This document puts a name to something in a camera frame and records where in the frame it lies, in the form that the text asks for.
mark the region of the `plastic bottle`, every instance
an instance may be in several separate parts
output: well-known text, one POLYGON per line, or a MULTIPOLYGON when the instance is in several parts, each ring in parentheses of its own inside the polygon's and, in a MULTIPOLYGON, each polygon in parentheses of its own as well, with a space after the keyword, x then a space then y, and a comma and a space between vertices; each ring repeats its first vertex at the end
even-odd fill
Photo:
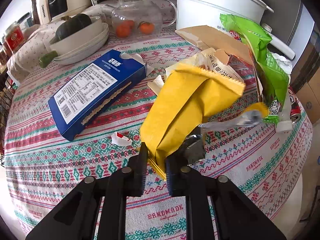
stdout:
POLYGON ((290 119, 291 101, 290 94, 287 91, 282 111, 278 113, 279 122, 276 125, 276 132, 287 132, 292 130, 292 121, 290 119))

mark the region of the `table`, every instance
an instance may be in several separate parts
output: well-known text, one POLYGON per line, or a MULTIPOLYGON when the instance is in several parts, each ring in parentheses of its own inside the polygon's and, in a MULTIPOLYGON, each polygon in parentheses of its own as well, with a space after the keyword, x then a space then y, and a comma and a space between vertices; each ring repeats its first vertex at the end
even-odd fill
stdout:
MULTIPOLYGON (((137 153, 139 128, 156 99, 147 82, 165 74, 167 61, 199 51, 174 30, 166 28, 144 42, 112 36, 89 58, 68 66, 51 63, 32 72, 18 88, 7 123, 5 163, 15 213, 26 234, 85 176, 108 176, 137 153), (108 48, 139 53, 155 70, 69 142, 57 130, 48 99, 108 48), (131 138, 132 145, 112 145, 114 131, 131 138)), ((211 119, 234 118, 256 98, 256 90, 247 88, 211 119)), ((209 132, 206 159, 194 168, 211 177, 225 174, 272 220, 294 188, 311 145, 312 125, 300 107, 302 118, 292 132, 276 133, 274 125, 266 123, 209 132)), ((171 198, 166 182, 150 166, 147 171, 144 195, 127 199, 126 239, 186 239, 184 198, 171 198)))

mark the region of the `soda can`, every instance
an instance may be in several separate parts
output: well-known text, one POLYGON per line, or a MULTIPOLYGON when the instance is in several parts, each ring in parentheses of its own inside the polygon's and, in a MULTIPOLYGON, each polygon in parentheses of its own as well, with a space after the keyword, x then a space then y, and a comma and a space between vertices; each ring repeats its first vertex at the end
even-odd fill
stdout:
POLYGON ((288 88, 288 92, 290 95, 290 102, 291 102, 290 119, 292 121, 292 124, 295 124, 301 119, 301 110, 298 104, 298 99, 295 93, 292 91, 291 86, 288 88))

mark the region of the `metal screw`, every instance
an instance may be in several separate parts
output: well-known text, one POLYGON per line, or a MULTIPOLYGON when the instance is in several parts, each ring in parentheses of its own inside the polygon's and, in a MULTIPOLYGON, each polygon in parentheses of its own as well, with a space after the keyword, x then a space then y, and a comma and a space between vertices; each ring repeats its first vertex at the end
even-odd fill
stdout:
POLYGON ((128 167, 128 166, 126 166, 126 167, 123 167, 123 168, 121 169, 121 171, 122 171, 123 173, 129 173, 129 172, 131 172, 131 168, 128 167))
POLYGON ((191 171, 191 168, 188 166, 183 166, 180 169, 183 173, 188 173, 189 171, 191 171))
POLYGON ((94 182, 94 177, 92 177, 92 176, 85 177, 84 182, 87 184, 90 184, 90 183, 94 182))
POLYGON ((228 181, 228 178, 224 175, 221 175, 218 177, 218 181, 221 183, 226 183, 228 181))

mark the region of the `white bowl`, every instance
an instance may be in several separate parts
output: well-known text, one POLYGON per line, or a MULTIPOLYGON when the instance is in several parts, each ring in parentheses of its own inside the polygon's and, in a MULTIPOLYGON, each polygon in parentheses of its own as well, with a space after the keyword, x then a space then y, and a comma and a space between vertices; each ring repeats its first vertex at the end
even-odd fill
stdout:
POLYGON ((63 55, 92 40, 103 31, 103 24, 100 17, 90 17, 90 19, 92 22, 90 25, 63 40, 52 43, 55 40, 53 38, 49 44, 50 49, 55 50, 58 55, 63 55))
POLYGON ((71 57, 65 58, 63 60, 55 60, 53 59, 53 61, 57 64, 60 65, 69 65, 69 64, 73 64, 76 63, 78 61, 81 61, 89 56, 91 56, 93 53, 95 53, 98 49, 100 49, 107 41, 109 37, 109 32, 107 33, 107 35, 105 37, 103 37, 103 39, 101 41, 99 41, 97 44, 91 44, 88 47, 85 47, 81 50, 79 50, 78 52, 76 52, 74 55, 72 55, 71 57))
POLYGON ((83 48, 86 48, 88 46, 92 46, 94 44, 97 44, 98 42, 100 42, 102 39, 105 38, 105 36, 109 33, 109 27, 107 23, 102 23, 103 25, 103 31, 101 33, 99 33, 96 37, 94 37, 93 39, 91 39, 90 41, 86 42, 85 44, 83 44, 82 46, 79 46, 78 48, 63 54, 61 56, 55 57, 54 60, 58 61, 58 60, 64 60, 66 58, 72 57, 74 54, 78 53, 78 51, 82 50, 83 48))

